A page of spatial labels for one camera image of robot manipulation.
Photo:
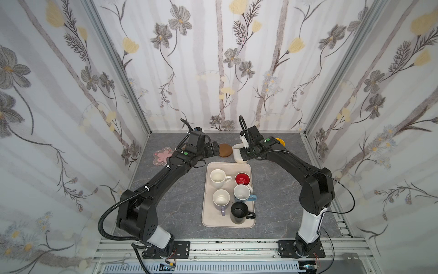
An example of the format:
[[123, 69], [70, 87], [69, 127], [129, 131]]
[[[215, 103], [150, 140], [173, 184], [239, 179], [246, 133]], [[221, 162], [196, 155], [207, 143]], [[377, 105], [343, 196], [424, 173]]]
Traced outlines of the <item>yellow mug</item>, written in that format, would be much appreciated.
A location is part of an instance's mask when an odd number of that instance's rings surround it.
[[280, 143], [281, 145], [283, 145], [283, 146], [285, 147], [285, 142], [284, 142], [284, 140], [282, 140], [282, 139], [280, 139], [280, 138], [277, 138], [277, 140], [279, 141], [279, 143]]

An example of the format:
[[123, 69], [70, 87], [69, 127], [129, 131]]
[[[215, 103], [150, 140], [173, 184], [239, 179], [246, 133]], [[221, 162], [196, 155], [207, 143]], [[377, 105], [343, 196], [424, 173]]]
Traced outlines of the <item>speckled white mug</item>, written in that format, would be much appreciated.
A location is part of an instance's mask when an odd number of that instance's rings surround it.
[[236, 163], [246, 163], [247, 161], [243, 160], [240, 149], [245, 148], [243, 143], [236, 144], [232, 146], [233, 158]]

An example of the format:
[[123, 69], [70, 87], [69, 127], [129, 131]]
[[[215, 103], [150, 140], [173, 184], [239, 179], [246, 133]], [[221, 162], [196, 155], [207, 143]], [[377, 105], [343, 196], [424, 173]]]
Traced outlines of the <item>dark wooden round coaster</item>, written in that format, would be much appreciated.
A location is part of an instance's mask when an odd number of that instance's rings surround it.
[[220, 153], [219, 156], [222, 158], [227, 158], [233, 154], [232, 146], [228, 144], [220, 144]]

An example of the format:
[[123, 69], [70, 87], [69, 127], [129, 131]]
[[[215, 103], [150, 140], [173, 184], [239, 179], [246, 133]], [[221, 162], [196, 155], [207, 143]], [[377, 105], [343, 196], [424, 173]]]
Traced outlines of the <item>pink flower shaped coaster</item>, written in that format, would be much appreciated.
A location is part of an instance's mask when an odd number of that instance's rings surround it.
[[153, 164], [155, 166], [166, 166], [167, 159], [172, 156], [173, 152], [174, 149], [170, 147], [165, 147], [161, 150], [155, 151], [153, 153], [154, 156]]

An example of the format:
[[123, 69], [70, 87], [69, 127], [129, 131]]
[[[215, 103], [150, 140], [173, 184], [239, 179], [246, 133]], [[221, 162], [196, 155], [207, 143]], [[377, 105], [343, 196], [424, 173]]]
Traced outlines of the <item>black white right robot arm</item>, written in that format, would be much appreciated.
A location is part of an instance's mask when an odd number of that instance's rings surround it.
[[293, 258], [306, 258], [321, 247], [321, 224], [324, 214], [335, 198], [331, 171], [319, 169], [294, 155], [274, 137], [264, 138], [256, 126], [247, 127], [241, 122], [240, 139], [244, 148], [240, 149], [243, 160], [268, 160], [278, 164], [301, 186], [299, 202], [303, 208], [300, 229], [291, 248]]

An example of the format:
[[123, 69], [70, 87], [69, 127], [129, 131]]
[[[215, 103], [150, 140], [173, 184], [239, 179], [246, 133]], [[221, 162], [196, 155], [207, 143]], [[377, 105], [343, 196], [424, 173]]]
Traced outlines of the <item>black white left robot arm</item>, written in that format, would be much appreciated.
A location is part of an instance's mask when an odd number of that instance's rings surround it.
[[122, 194], [117, 207], [116, 226], [128, 236], [119, 241], [136, 241], [158, 249], [160, 256], [170, 257], [175, 251], [175, 237], [159, 226], [156, 206], [165, 193], [198, 162], [219, 155], [219, 145], [200, 127], [191, 130], [176, 151], [167, 158], [165, 167], [144, 187]]

